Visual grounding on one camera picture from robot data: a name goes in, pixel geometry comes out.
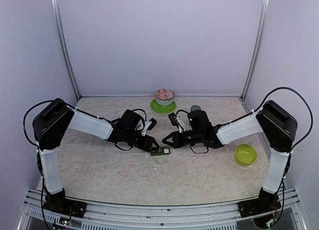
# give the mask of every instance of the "green plate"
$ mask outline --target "green plate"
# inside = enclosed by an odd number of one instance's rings
[[[161,114],[164,114],[164,113],[170,113],[172,112],[173,110],[175,110],[176,108],[176,103],[173,102],[172,104],[170,104],[169,106],[161,106],[159,105],[156,100],[154,99],[151,103],[151,108],[153,111],[157,112],[157,113],[161,113]]]

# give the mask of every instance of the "red and white bowl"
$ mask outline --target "red and white bowl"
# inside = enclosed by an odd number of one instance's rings
[[[174,99],[175,92],[171,89],[159,89],[155,92],[155,100],[161,106],[169,106]]]

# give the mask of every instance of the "vertical metal post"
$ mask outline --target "vertical metal post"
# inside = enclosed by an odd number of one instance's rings
[[[80,91],[78,88],[78,84],[75,79],[75,75],[73,73],[73,69],[71,66],[71,61],[70,61],[70,56],[69,52],[66,46],[66,41],[63,33],[63,25],[62,25],[62,19],[61,19],[61,13],[60,13],[60,7],[59,7],[59,0],[51,0],[52,2],[52,8],[53,8],[53,13],[56,21],[56,27],[59,35],[59,40],[60,40],[60,45],[68,73],[68,77],[72,86],[72,90],[74,93],[74,96],[76,98],[76,101],[78,102],[81,98]]]
[[[253,75],[254,75],[254,72],[255,72],[257,59],[258,59],[258,55],[259,55],[259,50],[260,50],[260,47],[261,47],[263,33],[264,33],[264,29],[265,29],[265,23],[266,23],[267,11],[268,11],[268,4],[269,4],[269,0],[263,0],[261,13],[260,13],[260,18],[259,18],[257,38],[256,38],[255,47],[254,47],[254,51],[253,51],[253,56],[252,56],[252,59],[251,59],[251,62],[250,62],[249,72],[248,72],[248,75],[247,75],[245,86],[244,86],[243,92],[241,94],[241,99],[243,101],[245,101],[245,99],[246,99],[246,97],[248,95],[248,91],[249,91],[249,88],[250,88],[250,85],[251,85],[251,81],[253,79]]]

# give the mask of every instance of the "marble tabletop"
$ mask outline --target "marble tabletop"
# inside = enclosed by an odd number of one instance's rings
[[[158,123],[148,135],[161,140],[177,128],[167,114],[151,110],[152,97],[82,98],[78,108],[107,119],[120,117],[126,109],[145,109]],[[176,110],[201,106],[212,125],[245,114],[238,98],[176,97]],[[187,123],[187,117],[181,113]],[[240,166],[235,148],[247,143],[256,148],[258,160]],[[196,145],[194,151],[205,151]],[[191,205],[238,200],[257,196],[269,161],[257,135],[235,141],[207,154],[189,147],[171,149],[170,155],[150,156],[137,148],[121,151],[113,143],[67,131],[59,151],[59,167],[66,195],[86,200],[133,205]]]

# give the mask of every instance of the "table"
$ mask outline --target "table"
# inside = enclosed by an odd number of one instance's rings
[[[151,110],[152,97],[82,98],[78,108],[107,119],[126,109],[145,109],[158,123],[148,134],[161,140],[177,128],[167,114]],[[176,97],[176,110],[201,106],[212,125],[245,114],[238,98]],[[187,117],[181,113],[187,123]],[[256,148],[258,160],[243,167],[234,158],[235,148],[247,143]],[[194,151],[206,149],[196,145]],[[66,195],[85,200],[132,205],[193,205],[257,196],[269,161],[257,135],[235,141],[207,154],[189,147],[171,149],[170,155],[150,156],[137,148],[121,151],[113,143],[67,131],[59,151],[59,167]]]

